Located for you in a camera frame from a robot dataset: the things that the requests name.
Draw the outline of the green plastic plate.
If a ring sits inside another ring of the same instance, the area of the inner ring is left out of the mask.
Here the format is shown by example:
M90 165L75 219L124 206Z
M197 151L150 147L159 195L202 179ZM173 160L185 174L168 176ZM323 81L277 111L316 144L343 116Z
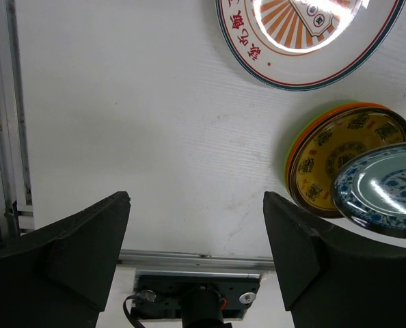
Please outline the green plastic plate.
M294 154L296 153L298 144L303 140L304 135L307 135L308 132L312 130L316 125L318 125L321 121L326 120L329 116L332 116L334 113L344 111L345 107L359 106L360 104L362 104L362 102L358 100L335 100L325 102L312 109L314 116L299 131L299 133L293 139L293 142L291 143L290 148L286 153L286 158L284 162L284 184L287 191L289 191L288 180L289 180L290 163L292 161Z

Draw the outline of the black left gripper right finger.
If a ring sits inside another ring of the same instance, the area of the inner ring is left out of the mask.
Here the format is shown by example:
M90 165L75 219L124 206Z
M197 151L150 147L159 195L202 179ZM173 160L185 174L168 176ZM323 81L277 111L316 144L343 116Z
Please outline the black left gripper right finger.
M272 191L263 214L296 327L406 327L406 249L307 213Z

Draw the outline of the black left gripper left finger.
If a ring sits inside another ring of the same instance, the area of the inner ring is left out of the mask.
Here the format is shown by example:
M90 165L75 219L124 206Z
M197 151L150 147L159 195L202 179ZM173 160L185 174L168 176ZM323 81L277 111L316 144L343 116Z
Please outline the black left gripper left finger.
M95 327L105 310L131 201L118 191L0 243L0 327Z

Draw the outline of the blue floral white plate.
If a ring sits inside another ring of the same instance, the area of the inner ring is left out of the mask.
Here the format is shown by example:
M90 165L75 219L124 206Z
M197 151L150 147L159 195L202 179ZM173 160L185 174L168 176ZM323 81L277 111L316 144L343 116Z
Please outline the blue floral white plate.
M406 239L406 142L350 160L331 183L331 197L356 225Z

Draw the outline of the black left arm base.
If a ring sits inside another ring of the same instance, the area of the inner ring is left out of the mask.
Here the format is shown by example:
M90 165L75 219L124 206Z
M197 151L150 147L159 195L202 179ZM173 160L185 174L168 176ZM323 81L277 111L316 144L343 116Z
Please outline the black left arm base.
M132 327L143 327L144 321L231 327L255 302L261 279L261 274L247 271L138 269L122 309Z

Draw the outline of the yellow brown patterned plate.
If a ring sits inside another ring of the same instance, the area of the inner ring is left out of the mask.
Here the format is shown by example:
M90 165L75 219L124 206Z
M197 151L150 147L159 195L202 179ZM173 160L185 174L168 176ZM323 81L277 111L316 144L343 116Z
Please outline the yellow brown patterned plate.
M341 168L369 150L401 142L406 142L406 120L391 109L358 107L334 115L312 130L296 152L289 194L313 215L340 218L331 183Z

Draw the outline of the orange plastic plate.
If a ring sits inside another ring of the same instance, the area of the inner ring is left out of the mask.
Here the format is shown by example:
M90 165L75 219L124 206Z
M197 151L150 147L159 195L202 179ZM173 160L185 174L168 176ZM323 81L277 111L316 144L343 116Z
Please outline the orange plastic plate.
M378 108L380 108L380 109L389 109L389 107L387 107L387 106L385 106L385 105L381 105L381 104L377 104L377 103L373 103L373 102L372 102L372 103L371 103L371 102L370 102L370 103L369 103L369 102L362 102L362 104L360 104L359 106L345 107L345 108L344 108L344 111L341 111L341 112L339 112L339 113L348 111L349 109L358 108L358 107L378 107ZM298 151L298 149L299 149L300 145L302 144L302 142L304 141L304 139L310 134L310 132L311 132L312 130L310 130L307 135L304 135L303 140L298 144L298 148L296 149L296 152ZM288 187L289 187L288 193L290 193L290 182L289 182L289 180L288 180Z

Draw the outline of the orange sunburst pattern plate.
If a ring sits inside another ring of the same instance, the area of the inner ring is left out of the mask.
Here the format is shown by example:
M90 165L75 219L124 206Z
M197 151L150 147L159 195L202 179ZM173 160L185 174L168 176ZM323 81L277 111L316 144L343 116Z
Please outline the orange sunburst pattern plate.
M404 1L216 1L239 65L281 90L317 90L358 69L393 28Z

